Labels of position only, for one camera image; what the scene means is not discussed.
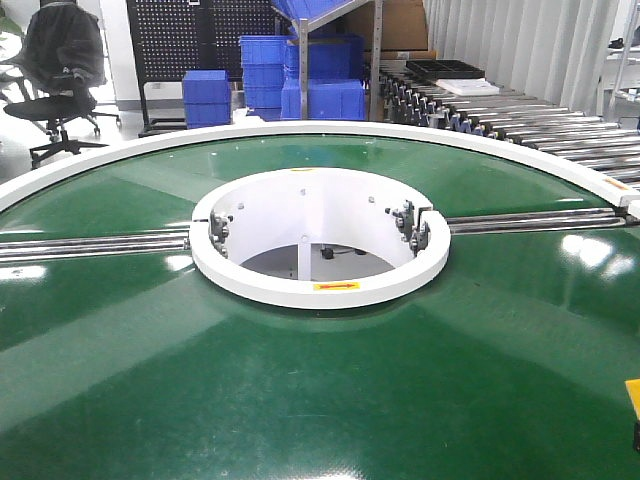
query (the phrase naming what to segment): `white curtain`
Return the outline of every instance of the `white curtain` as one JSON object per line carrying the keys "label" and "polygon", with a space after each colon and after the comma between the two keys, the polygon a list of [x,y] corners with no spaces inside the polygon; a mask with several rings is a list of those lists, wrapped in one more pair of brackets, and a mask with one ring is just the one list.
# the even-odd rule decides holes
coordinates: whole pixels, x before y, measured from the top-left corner
{"label": "white curtain", "polygon": [[489,81],[590,111],[618,0],[423,0],[429,45]]}

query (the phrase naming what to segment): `stacked blue bins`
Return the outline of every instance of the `stacked blue bins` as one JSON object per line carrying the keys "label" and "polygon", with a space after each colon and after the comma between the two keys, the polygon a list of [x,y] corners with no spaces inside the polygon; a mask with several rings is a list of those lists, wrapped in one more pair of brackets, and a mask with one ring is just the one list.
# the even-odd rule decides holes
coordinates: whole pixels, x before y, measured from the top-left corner
{"label": "stacked blue bins", "polygon": [[279,109],[284,84],[284,35],[243,35],[242,80],[245,104],[249,108]]}
{"label": "stacked blue bins", "polygon": [[[309,42],[308,118],[365,120],[362,37],[320,36]],[[299,47],[287,45],[281,102],[283,120],[301,118],[299,62]]]}
{"label": "stacked blue bins", "polygon": [[[364,87],[357,79],[310,79],[309,118],[314,120],[364,120]],[[301,117],[300,83],[289,78],[282,89],[282,119]]]}
{"label": "stacked blue bins", "polygon": [[182,79],[187,128],[231,123],[231,86],[226,70],[190,70]]}

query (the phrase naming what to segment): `green conveyor belt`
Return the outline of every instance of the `green conveyor belt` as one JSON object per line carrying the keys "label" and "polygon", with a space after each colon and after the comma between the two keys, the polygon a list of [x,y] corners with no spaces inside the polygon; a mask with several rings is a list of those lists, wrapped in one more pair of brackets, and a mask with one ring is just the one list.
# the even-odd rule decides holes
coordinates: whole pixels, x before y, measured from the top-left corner
{"label": "green conveyor belt", "polygon": [[[445,216],[606,206],[484,154],[287,136],[83,174],[0,238],[170,229],[221,183],[308,165],[396,178]],[[422,289],[324,312],[240,299],[189,252],[1,265],[0,479],[637,478],[639,237],[457,236]]]}

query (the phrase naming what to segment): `blue plastic bin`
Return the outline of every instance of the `blue plastic bin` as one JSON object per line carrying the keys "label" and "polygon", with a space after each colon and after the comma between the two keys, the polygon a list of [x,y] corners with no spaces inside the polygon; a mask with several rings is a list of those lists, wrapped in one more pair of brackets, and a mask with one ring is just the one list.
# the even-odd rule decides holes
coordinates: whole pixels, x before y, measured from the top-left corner
{"label": "blue plastic bin", "polygon": [[244,87],[244,103],[249,108],[280,108],[282,87]]}
{"label": "blue plastic bin", "polygon": [[348,0],[271,0],[271,3],[290,18],[313,19],[344,5]]}
{"label": "blue plastic bin", "polygon": [[[309,45],[309,78],[349,78],[351,71],[351,44],[331,39],[330,43],[312,43]],[[300,70],[300,47],[287,45],[284,53],[284,65],[287,78],[297,78]]]}
{"label": "blue plastic bin", "polygon": [[288,35],[242,35],[240,51],[243,65],[280,64],[284,61],[284,46]]}
{"label": "blue plastic bin", "polygon": [[[309,78],[359,78],[363,76],[364,39],[358,35],[319,36],[310,40]],[[300,48],[286,45],[285,78],[298,78]]]}
{"label": "blue plastic bin", "polygon": [[228,103],[231,86],[226,70],[189,70],[182,79],[184,103]]}
{"label": "blue plastic bin", "polygon": [[204,125],[225,125],[231,123],[230,103],[209,103],[195,104],[186,103],[184,114],[189,124]]}
{"label": "blue plastic bin", "polygon": [[[364,120],[364,87],[354,79],[309,80],[309,118],[313,120]],[[282,89],[282,119],[301,117],[300,85],[288,79]]]}
{"label": "blue plastic bin", "polygon": [[242,65],[242,81],[249,87],[280,87],[284,84],[282,64]]}

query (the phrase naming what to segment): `shelf post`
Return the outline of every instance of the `shelf post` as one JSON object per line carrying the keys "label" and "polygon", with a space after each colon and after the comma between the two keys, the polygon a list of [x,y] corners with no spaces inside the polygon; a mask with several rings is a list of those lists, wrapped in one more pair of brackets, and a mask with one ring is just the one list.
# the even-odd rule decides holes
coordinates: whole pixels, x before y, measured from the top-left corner
{"label": "shelf post", "polygon": [[375,0],[373,36],[371,44],[371,82],[369,83],[369,121],[378,120],[378,95],[380,91],[380,55],[382,51],[382,13],[384,0]]}
{"label": "shelf post", "polygon": [[309,119],[309,20],[301,18],[298,23],[300,42],[300,118]]}

